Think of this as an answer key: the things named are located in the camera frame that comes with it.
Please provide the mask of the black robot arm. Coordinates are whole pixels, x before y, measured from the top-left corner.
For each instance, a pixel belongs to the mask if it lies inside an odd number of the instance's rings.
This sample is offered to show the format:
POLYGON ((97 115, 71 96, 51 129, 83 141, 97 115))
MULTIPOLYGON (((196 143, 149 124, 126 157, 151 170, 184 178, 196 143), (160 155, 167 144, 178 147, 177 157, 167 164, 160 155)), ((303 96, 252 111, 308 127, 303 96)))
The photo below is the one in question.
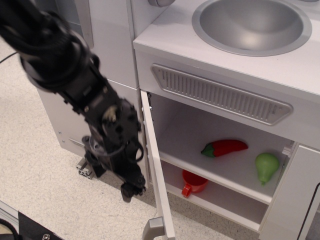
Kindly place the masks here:
POLYGON ((0 35, 19 54, 35 87, 60 95, 84 117, 90 130, 82 138, 85 160, 95 175, 113 172, 127 203, 143 194, 137 111, 102 76, 100 60, 84 39, 57 13, 40 11, 29 0, 1 1, 0 35))

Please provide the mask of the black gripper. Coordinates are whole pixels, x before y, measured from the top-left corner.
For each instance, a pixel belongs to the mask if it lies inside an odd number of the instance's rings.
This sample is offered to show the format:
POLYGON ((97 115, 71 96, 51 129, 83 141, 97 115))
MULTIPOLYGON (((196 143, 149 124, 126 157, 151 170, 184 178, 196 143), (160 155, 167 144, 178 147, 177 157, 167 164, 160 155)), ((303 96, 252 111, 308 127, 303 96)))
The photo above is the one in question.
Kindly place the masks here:
POLYGON ((130 202, 133 196, 141 196, 145 192, 146 180, 138 165, 144 157, 144 149, 139 141, 128 141, 110 153, 91 136, 84 136, 81 141, 85 146, 84 158, 97 178, 110 171, 122 180, 120 191, 124 202, 130 202))

